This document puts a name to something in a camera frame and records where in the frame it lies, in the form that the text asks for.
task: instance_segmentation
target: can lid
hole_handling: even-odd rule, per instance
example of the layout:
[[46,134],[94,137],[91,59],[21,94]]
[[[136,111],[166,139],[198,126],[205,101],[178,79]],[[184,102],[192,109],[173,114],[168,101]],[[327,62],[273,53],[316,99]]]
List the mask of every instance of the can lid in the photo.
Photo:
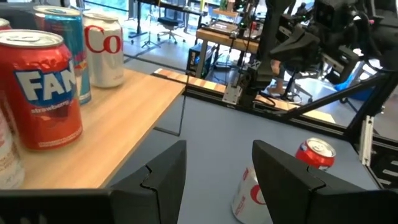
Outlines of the can lid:
[[116,16],[110,16],[107,14],[102,14],[98,12],[84,12],[84,17],[92,18],[92,19],[100,19],[102,21],[117,21],[118,18]]
[[9,26],[10,22],[7,19],[0,18],[0,27]]
[[335,157],[336,156],[336,151],[335,149],[329,145],[327,142],[324,140],[318,139],[318,138],[310,138],[307,140],[307,144],[310,149],[312,149],[314,152],[321,156],[325,157]]
[[2,30],[0,31],[0,45],[25,48],[43,48],[61,45],[60,35],[38,30]]
[[80,16],[80,11],[60,6],[34,6],[36,12],[58,16]]

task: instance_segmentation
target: blue soda can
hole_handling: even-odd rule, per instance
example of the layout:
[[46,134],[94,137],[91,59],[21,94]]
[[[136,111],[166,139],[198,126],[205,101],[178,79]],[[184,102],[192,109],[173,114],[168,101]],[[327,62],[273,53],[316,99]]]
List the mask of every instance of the blue soda can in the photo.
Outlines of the blue soda can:
[[35,20],[39,29],[61,35],[72,53],[80,104],[91,100],[83,17],[80,11],[59,6],[35,6]]

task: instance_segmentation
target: knocked-over coke can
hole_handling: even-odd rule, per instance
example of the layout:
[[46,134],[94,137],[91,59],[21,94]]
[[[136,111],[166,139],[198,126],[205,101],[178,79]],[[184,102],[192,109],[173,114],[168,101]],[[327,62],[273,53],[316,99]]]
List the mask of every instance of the knocked-over coke can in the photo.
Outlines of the knocked-over coke can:
[[335,163],[336,151],[324,140],[310,138],[301,143],[296,158],[317,169],[327,170]]
[[243,224],[272,223],[253,167],[244,171],[231,208],[236,219]]
[[7,19],[0,18],[0,30],[11,29],[10,22]]

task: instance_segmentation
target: wooden tabletop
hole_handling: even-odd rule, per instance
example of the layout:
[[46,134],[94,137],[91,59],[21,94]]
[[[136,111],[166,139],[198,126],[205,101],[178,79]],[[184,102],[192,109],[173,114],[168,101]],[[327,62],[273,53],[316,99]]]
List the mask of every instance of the wooden tabletop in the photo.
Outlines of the wooden tabletop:
[[61,149],[21,149],[23,189],[104,187],[136,150],[184,85],[132,70],[117,88],[91,88],[93,99],[81,107],[82,136]]
[[[207,40],[210,42],[214,42],[216,44],[225,45],[228,47],[231,46],[231,44],[232,44],[232,39],[230,39],[229,36],[219,34],[216,32],[212,32],[209,30],[204,30],[204,29],[197,30],[197,38],[202,39],[202,40]],[[246,46],[248,45],[248,43],[249,43],[248,52],[256,53],[259,44],[256,42],[251,42],[251,41],[249,42],[247,40],[236,39],[234,41],[232,48],[238,49],[238,50],[246,50]]]
[[[181,73],[177,73],[177,72],[172,72],[172,71],[168,71],[165,69],[158,69],[155,71],[155,73],[159,74],[159,75],[164,75],[170,79],[173,80],[178,80],[181,82],[186,82],[187,81],[187,76],[183,75]],[[206,88],[208,90],[211,91],[216,91],[218,93],[224,93],[225,92],[225,86],[221,85],[221,84],[217,84],[214,82],[210,82],[210,81],[206,81],[206,80],[202,80],[200,78],[195,78],[195,77],[189,77],[189,83],[191,85],[196,85],[196,86],[200,86],[202,88]],[[270,102],[269,100],[265,99],[264,97],[258,95],[256,97],[257,100],[262,101],[264,103],[267,104],[271,104],[272,102]],[[282,110],[290,110],[292,108],[296,108],[299,107],[298,105],[286,102],[286,101],[282,101],[282,100],[275,100],[273,99],[273,101],[275,102],[275,107],[278,109],[282,109]],[[333,119],[333,117],[328,114],[328,113],[324,113],[321,111],[317,111],[317,110],[313,110],[310,111],[308,113],[304,114],[305,116],[311,117],[311,118],[315,118],[315,119],[319,119],[322,121],[326,121],[326,122],[330,122],[330,123],[335,123],[335,120]]]

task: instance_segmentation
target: silver soda can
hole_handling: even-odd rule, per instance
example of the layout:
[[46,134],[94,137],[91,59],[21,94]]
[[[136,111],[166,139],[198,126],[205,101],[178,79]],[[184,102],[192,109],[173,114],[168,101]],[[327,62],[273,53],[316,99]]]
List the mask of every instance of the silver soda can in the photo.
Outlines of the silver soda can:
[[231,208],[235,218],[243,224],[272,223],[253,167],[247,167],[244,171]]
[[0,110],[0,189],[18,189],[25,170],[3,112]]
[[83,13],[90,82],[101,88],[123,83],[123,30],[117,17]]

